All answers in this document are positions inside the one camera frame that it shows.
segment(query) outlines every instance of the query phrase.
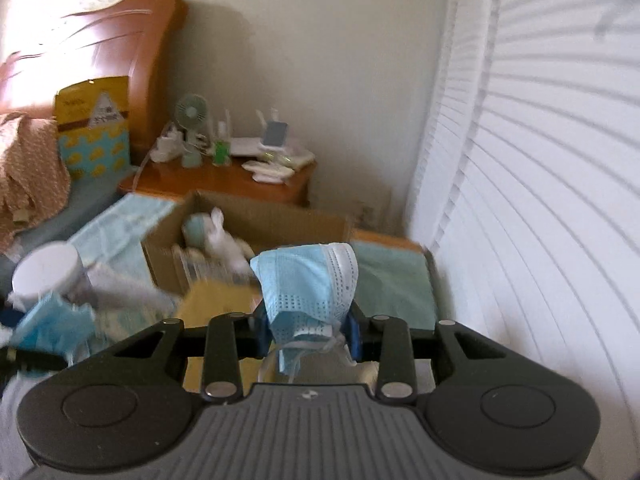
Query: small desk fan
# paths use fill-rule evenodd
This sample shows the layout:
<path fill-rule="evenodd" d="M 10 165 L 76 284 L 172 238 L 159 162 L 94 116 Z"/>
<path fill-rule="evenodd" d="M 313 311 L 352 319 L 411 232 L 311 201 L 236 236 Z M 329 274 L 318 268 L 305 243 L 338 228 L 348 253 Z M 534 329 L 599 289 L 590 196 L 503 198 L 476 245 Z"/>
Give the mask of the small desk fan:
<path fill-rule="evenodd" d="M 202 154 L 198 145 L 198 129 L 207 122 L 207 102 L 197 94 L 187 94 L 175 105 L 175 121 L 187 130 L 184 137 L 182 166 L 197 168 L 202 164 Z"/>

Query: white container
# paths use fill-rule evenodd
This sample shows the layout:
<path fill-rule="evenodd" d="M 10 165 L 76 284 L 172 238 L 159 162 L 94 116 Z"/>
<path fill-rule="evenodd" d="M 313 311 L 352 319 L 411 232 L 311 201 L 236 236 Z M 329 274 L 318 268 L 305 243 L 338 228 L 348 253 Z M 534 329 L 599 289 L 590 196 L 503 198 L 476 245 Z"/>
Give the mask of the white container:
<path fill-rule="evenodd" d="M 50 292 L 57 292 L 73 304 L 97 306 L 80 255 L 66 242 L 45 244 L 27 254 L 14 271 L 12 286 L 11 299 L 25 311 Z"/>

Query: green bottle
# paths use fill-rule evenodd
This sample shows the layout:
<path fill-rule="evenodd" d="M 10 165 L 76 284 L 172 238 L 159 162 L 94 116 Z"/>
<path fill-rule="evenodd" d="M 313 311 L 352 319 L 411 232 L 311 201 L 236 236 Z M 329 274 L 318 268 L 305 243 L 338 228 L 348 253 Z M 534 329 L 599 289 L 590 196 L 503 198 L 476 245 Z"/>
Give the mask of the green bottle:
<path fill-rule="evenodd" d="M 214 166 L 230 166 L 231 165 L 231 138 L 225 121 L 218 122 L 218 134 L 213 145 L 213 165 Z"/>

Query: light blue towel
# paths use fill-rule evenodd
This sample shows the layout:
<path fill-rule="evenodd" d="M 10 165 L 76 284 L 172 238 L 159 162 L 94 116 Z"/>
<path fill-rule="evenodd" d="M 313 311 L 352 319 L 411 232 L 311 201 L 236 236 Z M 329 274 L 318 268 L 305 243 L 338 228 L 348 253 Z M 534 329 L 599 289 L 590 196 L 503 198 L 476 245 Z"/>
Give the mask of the light blue towel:
<path fill-rule="evenodd" d="M 69 238 L 85 266 L 101 262 L 141 283 L 152 283 L 140 240 L 175 202 L 128 194 Z"/>
<path fill-rule="evenodd" d="M 319 349 L 323 342 L 338 341 L 358 280 L 358 265 L 348 244 L 265 251 L 251 260 L 251 268 L 260 280 L 278 345 L 319 342 Z M 305 348 L 313 345 L 281 350 L 280 371 L 295 375 Z"/>

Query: white cord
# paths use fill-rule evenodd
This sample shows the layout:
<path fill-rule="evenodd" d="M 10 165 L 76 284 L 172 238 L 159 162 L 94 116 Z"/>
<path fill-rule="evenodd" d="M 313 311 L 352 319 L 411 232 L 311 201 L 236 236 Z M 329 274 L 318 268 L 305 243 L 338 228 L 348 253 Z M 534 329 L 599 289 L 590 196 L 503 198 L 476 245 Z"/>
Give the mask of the white cord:
<path fill-rule="evenodd" d="M 160 137 L 164 137 L 164 134 L 167 133 L 167 130 L 169 129 L 171 124 L 172 122 L 169 121 L 167 124 L 164 125 L 164 128 L 160 133 Z M 155 140 L 154 145 L 151 147 L 151 149 L 148 152 L 146 152 L 145 158 L 142 159 L 142 163 L 140 164 L 140 167 L 136 171 L 136 176 L 133 178 L 133 185 L 131 186 L 132 193 L 136 192 L 136 188 L 138 187 L 138 181 L 140 180 L 140 175 L 142 175 L 142 170 L 145 169 L 146 164 L 149 162 L 149 159 L 151 158 L 151 152 L 156 148 L 157 144 L 158 144 L 158 139 Z"/>

